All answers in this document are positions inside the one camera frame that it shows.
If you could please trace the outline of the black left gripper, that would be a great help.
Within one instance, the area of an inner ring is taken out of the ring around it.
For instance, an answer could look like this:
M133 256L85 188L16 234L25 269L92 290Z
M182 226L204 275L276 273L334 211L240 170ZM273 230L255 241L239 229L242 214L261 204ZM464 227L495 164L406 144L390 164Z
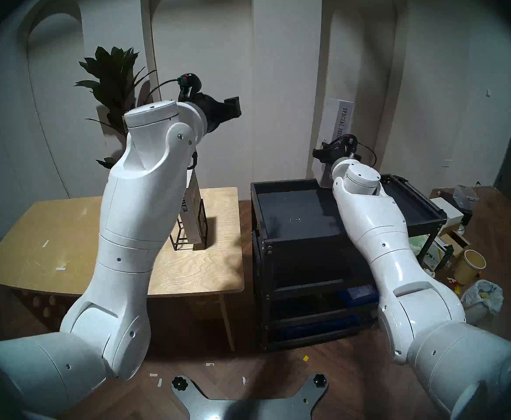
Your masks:
M225 105L228 118L239 118L241 116L239 97L225 99L224 103L222 103L209 95L197 93L193 97L193 103L197 105L205 115L207 121L206 134L213 132L224 120Z

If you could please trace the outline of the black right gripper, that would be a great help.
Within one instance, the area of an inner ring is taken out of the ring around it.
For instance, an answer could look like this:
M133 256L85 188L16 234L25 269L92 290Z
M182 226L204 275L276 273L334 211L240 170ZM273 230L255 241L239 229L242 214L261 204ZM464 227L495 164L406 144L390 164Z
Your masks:
M345 139L335 139L331 143L321 142L320 148L313 149L313 158L319 162L336 162L346 156Z

